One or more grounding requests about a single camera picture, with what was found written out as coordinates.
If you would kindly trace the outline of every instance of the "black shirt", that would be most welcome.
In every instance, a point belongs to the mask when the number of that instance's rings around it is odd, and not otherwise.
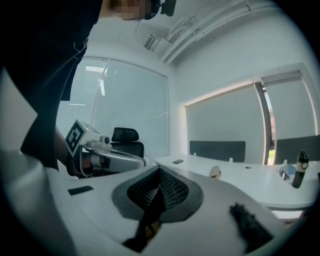
[[[8,8],[15,20],[6,28],[4,66],[38,114],[21,151],[45,167],[58,169],[54,138],[59,104],[70,100],[73,78],[102,1],[24,1],[24,6],[12,1],[17,6]]]

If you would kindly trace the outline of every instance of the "person's arm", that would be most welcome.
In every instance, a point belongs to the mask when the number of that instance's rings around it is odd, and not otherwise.
[[[56,158],[66,166],[69,152],[65,143],[65,138],[59,131],[58,127],[55,127],[54,150]]]

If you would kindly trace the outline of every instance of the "white tabletop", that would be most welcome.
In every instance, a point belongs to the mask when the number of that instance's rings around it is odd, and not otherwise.
[[[178,159],[182,159],[183,162],[174,164],[173,161]],[[280,177],[276,165],[232,163],[186,154],[160,157],[155,161],[160,165],[204,176],[209,176],[213,166],[219,166],[220,180],[234,185],[257,202],[273,210],[294,211],[308,208],[316,201],[320,188],[317,176],[320,172],[320,162],[309,163],[302,185],[297,189]]]

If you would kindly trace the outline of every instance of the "chair headrest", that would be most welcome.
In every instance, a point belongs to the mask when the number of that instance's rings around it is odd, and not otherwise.
[[[136,142],[139,140],[139,134],[135,129],[116,127],[111,140],[113,142]]]

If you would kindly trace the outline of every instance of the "white desk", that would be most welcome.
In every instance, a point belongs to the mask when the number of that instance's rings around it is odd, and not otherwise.
[[[310,162],[302,185],[296,189],[284,181],[277,166],[231,163],[199,156],[176,154],[155,159],[160,165],[209,176],[213,166],[220,166],[220,180],[228,182],[272,210],[303,210],[314,204],[319,192],[317,172],[320,162]]]

